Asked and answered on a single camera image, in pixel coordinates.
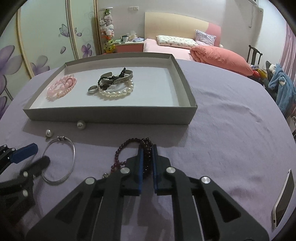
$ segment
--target smartphone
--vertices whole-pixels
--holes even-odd
[[[285,184],[283,186],[283,189],[281,190],[281,194],[279,195],[279,198],[276,201],[276,204],[274,205],[274,208],[272,209],[272,222],[274,229],[278,227],[281,219],[283,218],[287,207],[290,203],[292,194],[294,191],[294,179],[292,170],[290,169],[287,175],[287,178],[285,180]]]

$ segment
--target pink bead bracelet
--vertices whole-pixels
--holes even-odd
[[[53,85],[51,85],[47,90],[47,97],[61,98],[72,90],[77,82],[77,79],[73,75],[66,75],[59,80],[57,80]]]

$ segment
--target box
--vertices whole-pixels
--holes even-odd
[[[133,71],[134,90],[119,99],[88,93],[107,72]],[[64,97],[49,101],[47,88],[59,78],[74,74],[75,87]],[[197,105],[189,84],[171,54],[118,53],[65,63],[35,92],[24,107],[35,121],[96,123],[189,124]]]

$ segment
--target plush toy stack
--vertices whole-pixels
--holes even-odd
[[[100,31],[102,43],[105,44],[104,50],[106,53],[113,53],[115,45],[113,44],[114,26],[113,19],[109,9],[104,11],[104,18],[100,18]]]

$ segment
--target pink curtain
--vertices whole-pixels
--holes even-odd
[[[296,37],[287,23],[286,40],[280,65],[296,86]]]

